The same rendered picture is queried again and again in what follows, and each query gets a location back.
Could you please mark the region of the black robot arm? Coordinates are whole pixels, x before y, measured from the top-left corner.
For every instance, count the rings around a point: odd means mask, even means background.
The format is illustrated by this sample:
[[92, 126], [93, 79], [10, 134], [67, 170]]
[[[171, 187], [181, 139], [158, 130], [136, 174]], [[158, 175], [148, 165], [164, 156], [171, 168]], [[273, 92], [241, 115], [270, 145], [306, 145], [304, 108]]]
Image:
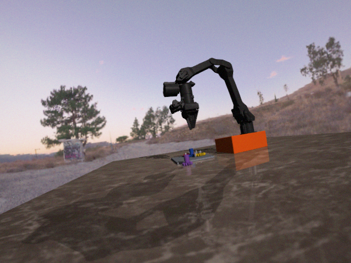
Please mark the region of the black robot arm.
[[[214, 65], [220, 65], [218, 68]], [[201, 73], [207, 69], [211, 69], [213, 72], [218, 73], [219, 76], [225, 81], [228, 92], [230, 94], [231, 100], [233, 102], [233, 117], [235, 117], [238, 124], [240, 124], [241, 135], [255, 133], [253, 127], [253, 121], [255, 116], [248, 110], [248, 107], [242, 102], [240, 93], [237, 89], [236, 83], [233, 78], [233, 68], [230, 62], [225, 60], [210, 58], [198, 65], [193, 67], [184, 67], [182, 68], [177, 76], [175, 82], [164, 82], [163, 83], [163, 96], [172, 97], [177, 96], [180, 92], [180, 95], [192, 94], [192, 89], [195, 85], [194, 82], [188, 80], [193, 78], [196, 74]], [[172, 114], [175, 112], [183, 112], [184, 101], [173, 100], [170, 104], [169, 109]]]

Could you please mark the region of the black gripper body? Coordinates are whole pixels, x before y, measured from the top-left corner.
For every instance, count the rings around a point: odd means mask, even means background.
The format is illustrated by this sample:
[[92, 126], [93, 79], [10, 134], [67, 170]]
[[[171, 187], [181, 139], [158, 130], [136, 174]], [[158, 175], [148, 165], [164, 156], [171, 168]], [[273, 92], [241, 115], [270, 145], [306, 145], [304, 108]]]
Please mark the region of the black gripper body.
[[197, 110], [199, 109], [199, 105], [198, 103], [194, 102], [194, 96], [193, 94], [184, 94], [180, 96], [181, 99], [184, 101], [184, 105], [183, 105], [183, 112], [182, 112], [182, 116], [187, 116], [184, 112], [185, 111], [191, 111], [191, 110]]

